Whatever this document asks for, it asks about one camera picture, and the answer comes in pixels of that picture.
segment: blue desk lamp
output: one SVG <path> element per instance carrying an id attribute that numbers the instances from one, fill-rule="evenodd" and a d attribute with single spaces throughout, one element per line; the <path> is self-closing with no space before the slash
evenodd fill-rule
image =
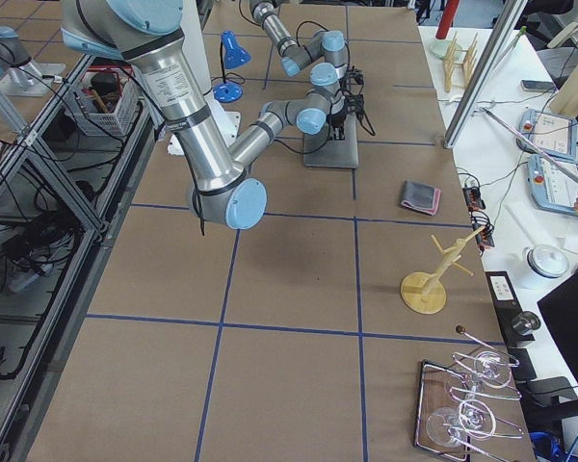
<path id="1" fill-rule="evenodd" d="M 223 82 L 213 88 L 214 98 L 222 103 L 231 103 L 242 97 L 242 87 L 235 82 L 227 81 L 225 70 L 235 69 L 250 61 L 250 54 L 242 48 L 231 31 L 224 31 L 221 34 L 221 72 Z"/>

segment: white table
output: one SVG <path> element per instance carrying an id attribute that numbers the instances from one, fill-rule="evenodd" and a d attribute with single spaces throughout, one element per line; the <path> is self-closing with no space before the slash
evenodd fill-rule
<path id="1" fill-rule="evenodd" d="M 448 39 L 458 32 L 459 44 L 466 49 L 475 35 L 478 37 L 480 53 L 484 49 L 490 30 L 481 29 L 452 29 Z M 439 99 L 439 107 L 446 126 L 449 125 L 458 104 L 449 104 L 447 101 L 455 95 L 461 95 L 462 88 L 452 87 L 450 93 L 444 90 L 442 61 L 430 52 L 431 43 L 434 41 L 435 27 L 420 27 L 420 35 L 424 42 L 429 68 L 433 76 L 433 84 Z M 461 82 L 461 72 L 453 82 Z M 541 64 L 537 53 L 526 37 L 522 37 L 514 50 L 500 63 L 490 75 L 482 94 L 478 98 L 482 103 L 479 106 L 488 106 L 483 101 L 522 101 L 525 98 L 536 96 L 533 99 L 517 102 L 497 104 L 492 111 L 506 120 L 510 125 L 517 126 L 522 114 L 527 108 L 541 110 L 550 93 L 539 95 L 530 93 L 520 87 L 520 80 L 550 80 L 548 73 Z M 454 146 L 456 165 L 465 168 L 477 176 L 482 184 L 489 183 L 512 171 L 518 162 L 521 150 L 517 147 L 515 138 L 494 120 L 484 114 L 475 114 L 470 117 L 460 134 L 457 144 Z M 528 154 L 523 155 L 526 161 Z M 538 300 L 549 293 L 565 278 L 571 275 L 571 271 L 578 263 L 578 253 L 572 253 L 564 249 L 565 235 L 578 236 L 578 218 L 543 212 L 535 205 L 530 196 L 527 182 L 527 168 L 521 166 L 510 185 L 510 178 L 499 181 L 492 186 L 482 188 L 482 198 L 486 203 L 486 210 L 491 220 L 495 220 L 502 198 L 503 207 L 499 218 L 496 220 L 496 229 L 493 239 L 495 247 L 485 251 L 482 258 L 486 271 L 506 270 L 512 283 L 514 283 L 514 268 L 520 261 L 522 250 L 532 241 L 516 224 L 512 214 L 507 210 L 506 204 L 514 203 L 518 210 L 524 214 L 533 214 L 539 223 L 539 227 L 547 232 L 554 244 L 562 249 L 570 263 L 570 271 L 564 278 L 553 280 L 538 290 L 522 289 L 514 284 L 514 289 L 523 310 L 538 314 Z M 577 385 L 571 375 L 561 353 L 555 346 L 548 329 L 541 328 L 534 333 L 536 340 L 527 346 L 527 350 L 536 369 L 539 379 L 554 376 L 565 376 L 572 385 Z"/>

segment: white cup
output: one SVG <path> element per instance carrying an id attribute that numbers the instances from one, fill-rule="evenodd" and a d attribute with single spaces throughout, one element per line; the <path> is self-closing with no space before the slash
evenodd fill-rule
<path id="1" fill-rule="evenodd" d="M 567 257 L 557 247 L 546 244 L 525 247 L 515 282 L 525 289 L 539 289 L 548 281 L 563 276 L 568 269 Z"/>

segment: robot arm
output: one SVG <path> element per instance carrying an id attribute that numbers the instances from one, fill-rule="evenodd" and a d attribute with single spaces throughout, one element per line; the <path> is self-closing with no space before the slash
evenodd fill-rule
<path id="1" fill-rule="evenodd" d="M 7 71 L 23 89 L 31 87 L 42 78 L 37 63 L 24 48 L 17 32 L 11 27 L 0 26 L 0 77 Z"/>
<path id="2" fill-rule="evenodd" d="M 229 149 L 182 51 L 182 0 L 63 0 L 62 5 L 67 46 L 125 60 L 141 71 L 195 176 L 187 196 L 192 210 L 206 220 L 234 229 L 254 226 L 267 196 L 259 181 L 246 178 L 246 167 L 284 126 L 319 131 L 338 106 L 336 69 L 328 67 L 322 73 L 330 78 L 316 76 L 319 84 L 304 100 L 269 104 Z"/>
<path id="3" fill-rule="evenodd" d="M 250 0 L 250 13 L 276 47 L 287 75 L 297 75 L 323 57 L 327 63 L 334 65 L 338 77 L 342 78 L 349 64 L 349 54 L 342 32 L 319 31 L 307 45 L 299 46 L 276 14 L 275 8 L 284 2 L 285 0 Z"/>

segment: grid of blue tape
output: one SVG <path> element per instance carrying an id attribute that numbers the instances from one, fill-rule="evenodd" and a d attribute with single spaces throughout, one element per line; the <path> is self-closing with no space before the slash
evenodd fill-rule
<path id="1" fill-rule="evenodd" d="M 4 0 L 0 4 L 2 8 L 8 0 Z M 28 16 L 23 22 L 18 26 L 21 27 L 26 23 L 28 19 L 40 9 L 42 4 Z M 349 41 L 376 41 L 376 42 L 388 42 L 388 43 L 407 43 L 407 44 L 420 44 L 419 41 L 406 41 L 406 40 L 367 40 L 367 39 L 351 39 L 350 27 L 349 27 L 349 9 L 345 8 L 345 24 L 346 24 L 346 39 Z M 19 18 L 8 18 L 1 17 L 2 19 L 19 19 Z M 35 57 L 38 56 L 45 47 L 51 42 L 57 42 L 56 36 L 60 31 L 57 31 L 49 40 L 27 40 L 27 41 L 43 41 L 43 47 L 36 53 Z M 239 37 L 262 37 L 258 35 L 249 34 L 237 34 Z M 268 56 L 268 63 L 266 67 L 266 74 L 263 79 L 248 79 L 248 80 L 260 80 L 263 82 L 263 89 L 268 86 L 269 82 L 292 82 L 297 83 L 300 81 L 288 80 L 288 79 L 272 79 L 270 78 L 270 65 L 272 62 L 272 56 L 274 54 L 274 46 L 270 45 L 270 51 Z M 412 85 L 396 85 L 396 87 L 407 87 L 407 88 L 424 88 L 431 89 L 428 86 L 412 86 Z M 424 146 L 434 146 L 431 142 L 401 142 L 401 141 L 360 141 L 361 143 L 376 143 L 376 144 L 404 144 L 404 145 L 424 145 Z M 353 185 L 353 197 L 356 198 L 356 186 L 355 186 L 355 171 L 352 171 L 352 185 Z M 160 209 L 170 209 L 170 210 L 188 210 L 187 207 L 176 207 L 176 206 L 166 206 L 159 204 L 132 204 L 133 207 L 148 207 L 148 208 L 160 208 Z M 278 216 L 278 217 L 292 217 L 292 218 L 310 218 L 310 219 L 339 219 L 352 221 L 354 224 L 355 233 L 355 284 L 356 284 L 356 307 L 357 307 L 357 331 L 338 331 L 338 330 L 326 330 L 326 329 L 309 329 L 309 328 L 297 328 L 297 327 L 284 327 L 284 326 L 273 326 L 273 325 L 258 325 L 258 324 L 240 324 L 224 322 L 228 295 L 231 288 L 231 280 L 233 277 L 233 270 L 235 266 L 235 257 L 240 242 L 240 231 L 236 232 L 234 246 L 231 254 L 231 261 L 228 270 L 227 283 L 225 286 L 224 298 L 223 298 L 223 309 L 221 311 L 221 317 L 218 322 L 213 321 L 194 321 L 194 320 L 179 320 L 179 319 L 165 319 L 165 318 L 152 318 L 152 317 L 135 317 L 135 316 L 120 316 L 111 314 L 88 314 L 87 317 L 90 319 L 104 319 L 104 320 L 120 320 L 120 321 L 145 321 L 145 322 L 160 322 L 160 323 L 177 323 L 177 324 L 189 324 L 189 325 L 204 325 L 212 326 L 217 328 L 217 337 L 214 347 L 212 365 L 210 368 L 210 373 L 208 376 L 207 390 L 205 401 L 203 405 L 203 411 L 201 415 L 201 420 L 199 424 L 199 432 L 197 436 L 197 448 L 195 453 L 195 462 L 199 461 L 201 456 L 201 449 L 203 446 L 203 438 L 205 433 L 205 426 L 207 422 L 207 413 L 209 409 L 210 400 L 212 399 L 212 390 L 214 383 L 214 376 L 216 372 L 216 367 L 218 363 L 218 357 L 220 354 L 221 339 L 223 335 L 224 328 L 234 328 L 234 329 L 253 329 L 253 330 L 269 330 L 269 331 L 280 331 L 280 332 L 294 332 L 303 334 L 315 334 L 315 335 L 332 335 L 332 336 L 349 336 L 355 337 L 357 340 L 357 346 L 359 351 L 359 384 L 360 384 L 360 405 L 361 405 L 361 428 L 362 428 L 362 457 L 363 462 L 368 462 L 368 424 L 367 424 L 367 411 L 366 411 L 366 371 L 364 367 L 364 344 L 363 340 L 365 338 L 375 338 L 375 339 L 389 339 L 389 340 L 403 340 L 403 341 L 418 341 L 418 342 L 437 342 L 437 343 L 453 343 L 453 344 L 471 344 L 470 341 L 465 341 L 461 339 L 451 339 L 451 338 L 438 338 L 438 337 L 420 337 L 420 336 L 410 336 L 410 335 L 398 335 L 398 334 L 381 334 L 374 332 L 365 332 L 363 330 L 363 319 L 362 319 L 362 304 L 361 304 L 361 287 L 360 287 L 360 273 L 359 273 L 359 224 L 361 222 L 389 222 L 397 224 L 410 224 L 410 225 L 428 225 L 428 226 L 440 226 L 440 227 L 468 227 L 452 223 L 424 223 L 419 221 L 404 221 L 404 220 L 394 220 L 394 219 L 380 219 L 380 218 L 358 218 L 358 217 L 323 217 L 323 216 L 306 216 L 306 215 L 288 215 L 288 214 L 275 214 L 267 213 L 268 216 Z"/>

